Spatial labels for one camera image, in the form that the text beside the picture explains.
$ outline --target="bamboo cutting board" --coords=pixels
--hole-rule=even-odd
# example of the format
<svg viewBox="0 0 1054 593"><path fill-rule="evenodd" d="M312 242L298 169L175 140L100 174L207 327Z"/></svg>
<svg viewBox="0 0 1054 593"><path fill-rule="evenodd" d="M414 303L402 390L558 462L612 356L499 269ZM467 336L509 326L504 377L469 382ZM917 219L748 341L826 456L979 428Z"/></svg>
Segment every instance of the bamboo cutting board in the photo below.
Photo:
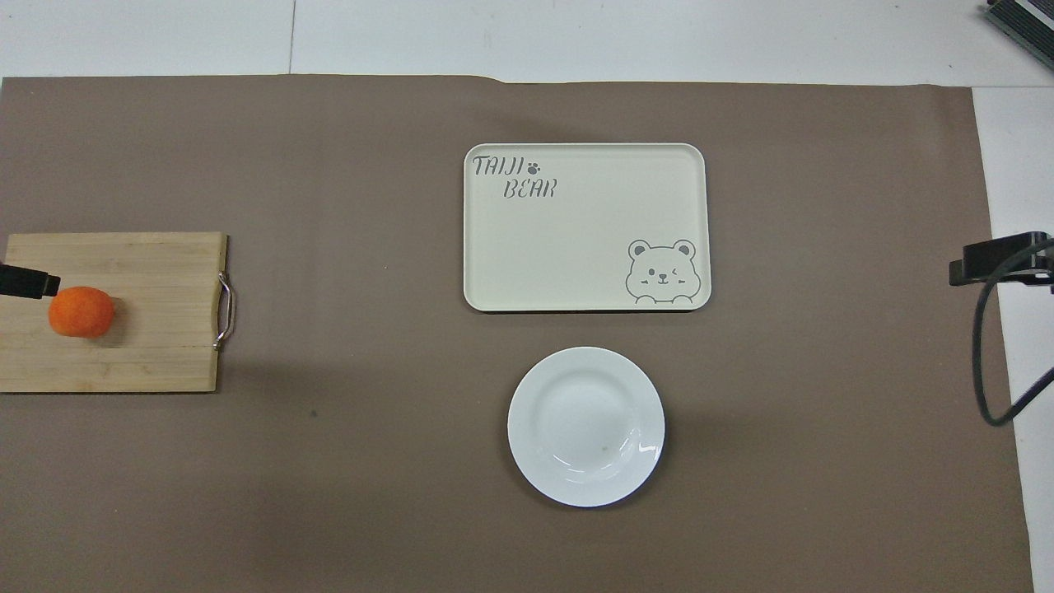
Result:
<svg viewBox="0 0 1054 593"><path fill-rule="evenodd" d="M11 235L4 262L104 290L116 313L105 336L65 338L46 296L0 299L0 392L215 391L226 260L218 232Z"/></svg>

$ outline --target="bear illustration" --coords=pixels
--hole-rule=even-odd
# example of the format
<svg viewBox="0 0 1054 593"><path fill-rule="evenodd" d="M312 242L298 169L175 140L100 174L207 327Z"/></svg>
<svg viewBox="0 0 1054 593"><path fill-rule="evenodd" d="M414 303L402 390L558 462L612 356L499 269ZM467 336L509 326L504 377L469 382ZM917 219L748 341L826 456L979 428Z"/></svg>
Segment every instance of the bear illustration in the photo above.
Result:
<svg viewBox="0 0 1054 593"><path fill-rule="evenodd" d="M633 260L626 276L626 290L645 303L690 303L702 280L691 258L696 245L681 239L671 246L651 246L646 240L629 243L629 257Z"/></svg>

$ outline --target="table surface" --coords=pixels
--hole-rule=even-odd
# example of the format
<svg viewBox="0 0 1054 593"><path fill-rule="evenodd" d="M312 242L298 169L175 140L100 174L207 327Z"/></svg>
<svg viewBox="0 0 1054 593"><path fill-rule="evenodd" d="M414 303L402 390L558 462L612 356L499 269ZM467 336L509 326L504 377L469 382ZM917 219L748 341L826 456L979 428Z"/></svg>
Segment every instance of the table surface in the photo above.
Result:
<svg viewBox="0 0 1054 593"><path fill-rule="evenodd" d="M0 75L473 74L974 86L992 233L1054 232L1054 72L982 2L0 2ZM964 236L962 242L984 237ZM1001 286L1011 390L1050 367L1054 300ZM1054 592L1054 397L1015 423L1035 590Z"/></svg>

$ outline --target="cutting board handle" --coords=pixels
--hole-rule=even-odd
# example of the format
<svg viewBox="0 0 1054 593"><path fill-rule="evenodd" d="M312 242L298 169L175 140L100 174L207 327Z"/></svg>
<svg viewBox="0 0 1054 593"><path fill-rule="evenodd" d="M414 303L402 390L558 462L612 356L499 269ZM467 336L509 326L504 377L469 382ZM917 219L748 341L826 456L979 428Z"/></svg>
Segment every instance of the cutting board handle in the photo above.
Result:
<svg viewBox="0 0 1054 593"><path fill-rule="evenodd" d="M223 342L230 338L231 333L234 332L234 314L236 311L236 295L234 293L234 286L231 285L231 278L227 275L227 272L219 272L219 285L222 292L227 292L227 323L223 325L223 330L219 331L219 335L216 336L216 340L212 343L212 349L219 352L223 348Z"/></svg>

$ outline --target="orange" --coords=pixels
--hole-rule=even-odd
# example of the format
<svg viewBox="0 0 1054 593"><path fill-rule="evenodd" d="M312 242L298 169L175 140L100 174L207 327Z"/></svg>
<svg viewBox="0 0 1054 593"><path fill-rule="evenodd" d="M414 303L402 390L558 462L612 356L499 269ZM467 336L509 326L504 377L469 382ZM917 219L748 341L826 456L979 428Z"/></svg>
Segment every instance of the orange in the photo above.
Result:
<svg viewBox="0 0 1054 593"><path fill-rule="evenodd" d="M110 295L90 285L59 290L47 308L47 322L60 336L98 338L114 321L114 302Z"/></svg>

